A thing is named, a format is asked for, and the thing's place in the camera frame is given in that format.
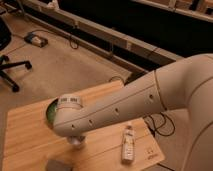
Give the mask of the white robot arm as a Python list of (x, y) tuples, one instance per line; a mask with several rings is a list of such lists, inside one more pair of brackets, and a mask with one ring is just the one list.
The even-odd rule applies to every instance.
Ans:
[(213, 171), (213, 54), (198, 54), (158, 68), (97, 102), (73, 110), (60, 97), (54, 132), (62, 137), (185, 108), (189, 139), (181, 171)]

